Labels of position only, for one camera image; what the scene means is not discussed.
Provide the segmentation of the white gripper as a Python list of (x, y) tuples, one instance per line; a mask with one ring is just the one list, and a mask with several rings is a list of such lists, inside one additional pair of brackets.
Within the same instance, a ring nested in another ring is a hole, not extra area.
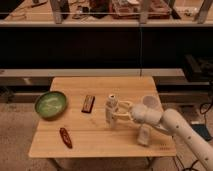
[(133, 103), (131, 101), (119, 101), (118, 106), (126, 110), (130, 110), (132, 108), (130, 113), (127, 112), (113, 114), (113, 118), (124, 121), (134, 120), (135, 122), (140, 124), (146, 123), (151, 126), (156, 126), (160, 123), (160, 119), (163, 115), (162, 112), (153, 108), (149, 108), (143, 104), (136, 104), (133, 106)]

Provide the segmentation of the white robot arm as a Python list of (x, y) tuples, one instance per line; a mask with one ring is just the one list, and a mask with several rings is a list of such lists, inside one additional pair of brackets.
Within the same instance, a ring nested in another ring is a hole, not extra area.
[(158, 104), (119, 101), (112, 108), (113, 118), (127, 118), (138, 124), (147, 124), (168, 135), (179, 136), (207, 171), (213, 171), (213, 147), (196, 133), (175, 109), (160, 111)]

